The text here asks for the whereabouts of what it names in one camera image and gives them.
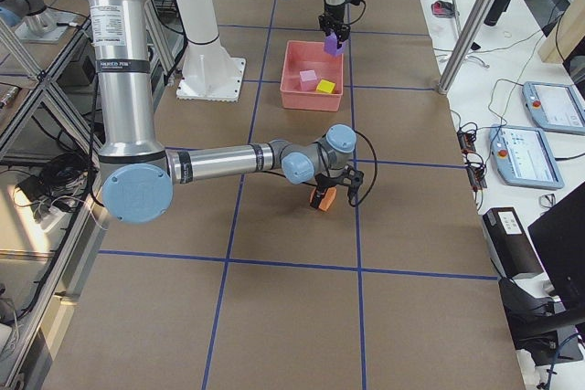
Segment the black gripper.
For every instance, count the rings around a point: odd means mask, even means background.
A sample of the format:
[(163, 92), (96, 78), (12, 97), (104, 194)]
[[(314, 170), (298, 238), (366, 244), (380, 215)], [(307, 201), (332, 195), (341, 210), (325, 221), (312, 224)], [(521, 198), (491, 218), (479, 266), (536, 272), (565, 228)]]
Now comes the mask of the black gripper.
[(351, 32), (350, 25), (345, 21), (346, 5), (324, 4), (324, 12), (318, 16), (319, 27), (326, 36), (335, 33), (335, 52), (345, 50), (346, 41)]
[(315, 176), (316, 188), (311, 195), (311, 207), (319, 209), (325, 196), (325, 190), (336, 187), (339, 182), (337, 177), (328, 176), (325, 174), (317, 174)]

